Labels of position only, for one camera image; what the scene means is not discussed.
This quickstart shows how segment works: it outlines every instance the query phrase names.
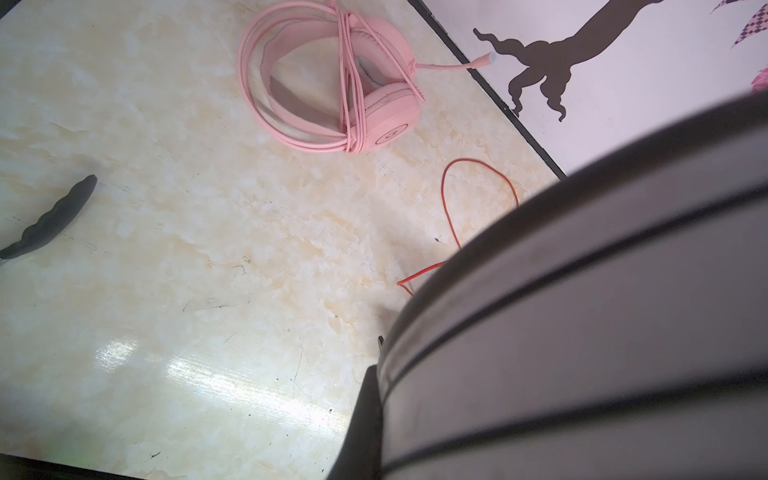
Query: marble tabletop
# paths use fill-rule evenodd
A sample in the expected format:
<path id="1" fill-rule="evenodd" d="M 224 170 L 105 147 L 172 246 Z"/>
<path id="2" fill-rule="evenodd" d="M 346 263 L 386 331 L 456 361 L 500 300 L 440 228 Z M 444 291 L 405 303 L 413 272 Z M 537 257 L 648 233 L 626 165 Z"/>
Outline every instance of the marble tabletop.
<path id="1" fill-rule="evenodd" d="M 60 236 L 0 267 L 0 452 L 154 480 L 323 478 L 408 300 L 396 281 L 456 250 L 445 165 L 487 161 L 522 200 L 556 180 L 466 73 L 419 72 L 421 122 L 382 150 L 284 147 L 235 75 L 269 3 L 23 0 L 0 20 L 0 246 L 99 179 Z M 406 0 L 344 5 L 455 63 Z M 333 49 L 275 75 L 336 108 Z M 464 241 L 512 205 L 471 164 L 446 195 Z"/>

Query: black handle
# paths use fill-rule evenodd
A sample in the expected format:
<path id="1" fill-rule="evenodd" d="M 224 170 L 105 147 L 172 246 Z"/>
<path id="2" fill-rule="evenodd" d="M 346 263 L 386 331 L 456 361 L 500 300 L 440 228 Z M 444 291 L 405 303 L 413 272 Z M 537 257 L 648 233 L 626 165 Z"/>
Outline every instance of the black handle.
<path id="1" fill-rule="evenodd" d="M 24 230 L 21 240 L 0 250 L 0 259 L 20 257 L 47 245 L 80 213 L 94 188 L 96 175 L 88 175 L 83 181 L 76 183 L 66 197 L 56 202 L 50 211 L 42 214 L 37 223 Z"/>

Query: red cable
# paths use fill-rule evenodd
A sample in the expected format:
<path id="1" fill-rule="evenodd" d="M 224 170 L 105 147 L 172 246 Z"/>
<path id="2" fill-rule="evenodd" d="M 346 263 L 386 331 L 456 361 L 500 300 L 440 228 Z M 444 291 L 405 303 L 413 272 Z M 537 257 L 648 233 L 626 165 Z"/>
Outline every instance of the red cable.
<path id="1" fill-rule="evenodd" d="M 451 227 L 451 233 L 453 234 L 453 240 L 456 241 L 456 246 L 460 250 L 462 248 L 462 245 L 458 241 L 458 237 L 456 236 L 456 230 L 453 228 L 453 222 L 451 221 L 451 215 L 448 213 L 448 205 L 445 204 L 445 176 L 448 174 L 448 169 L 453 165 L 457 164 L 458 162 L 472 162 L 473 164 L 479 164 L 482 165 L 485 168 L 488 168 L 489 170 L 493 171 L 493 173 L 497 174 L 499 177 L 503 178 L 505 182 L 507 182 L 507 185 L 512 189 L 512 195 L 515 196 L 515 207 L 520 207 L 520 199 L 518 199 L 518 192 L 515 191 L 515 187 L 512 185 L 512 182 L 509 181 L 509 179 L 504 175 L 502 172 L 496 170 L 495 168 L 491 167 L 484 161 L 475 160 L 473 158 L 458 158 L 454 161 L 452 161 L 450 164 L 448 164 L 447 167 L 445 167 L 445 170 L 442 172 L 442 182 L 440 183 L 440 196 L 442 197 L 442 208 L 445 210 L 445 217 L 448 219 L 448 225 Z M 397 284 L 401 286 L 403 289 L 405 289 L 406 292 L 410 296 L 413 296 L 413 292 L 406 286 L 406 283 L 410 282 L 411 280 L 418 278 L 419 276 L 423 275 L 424 273 L 427 273 L 431 270 L 434 270 L 435 268 L 438 268 L 442 266 L 445 262 L 435 263 L 432 266 L 426 267 L 424 270 L 421 270 L 418 273 L 414 273 L 413 275 L 409 276 L 408 278 L 404 280 L 400 280 Z"/>

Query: dark mark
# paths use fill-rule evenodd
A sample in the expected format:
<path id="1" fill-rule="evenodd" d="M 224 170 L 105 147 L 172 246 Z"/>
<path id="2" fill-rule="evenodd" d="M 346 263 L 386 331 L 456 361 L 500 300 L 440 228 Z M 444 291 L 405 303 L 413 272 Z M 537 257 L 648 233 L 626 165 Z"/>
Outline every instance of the dark mark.
<path id="1" fill-rule="evenodd" d="M 301 354 L 299 355 L 299 365 L 296 366 L 296 373 L 293 374 L 293 378 L 291 381 L 293 382 L 293 397 L 291 399 L 296 398 L 296 376 L 299 375 L 299 367 L 301 367 L 301 359 L 304 357 L 304 347 L 301 347 Z"/>

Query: headphone logo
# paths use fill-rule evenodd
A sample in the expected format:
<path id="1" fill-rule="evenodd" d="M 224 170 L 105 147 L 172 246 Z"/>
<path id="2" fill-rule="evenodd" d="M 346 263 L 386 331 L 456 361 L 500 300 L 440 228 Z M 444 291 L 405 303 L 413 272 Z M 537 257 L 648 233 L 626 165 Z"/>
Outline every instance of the headphone logo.
<path id="1" fill-rule="evenodd" d="M 399 127 L 388 131 L 387 133 L 382 135 L 380 139 L 376 141 L 376 144 L 379 145 L 379 144 L 383 144 L 386 141 L 392 140 L 394 137 L 397 137 L 398 135 L 400 135 L 406 128 L 408 128 L 408 124 L 402 124 Z"/>

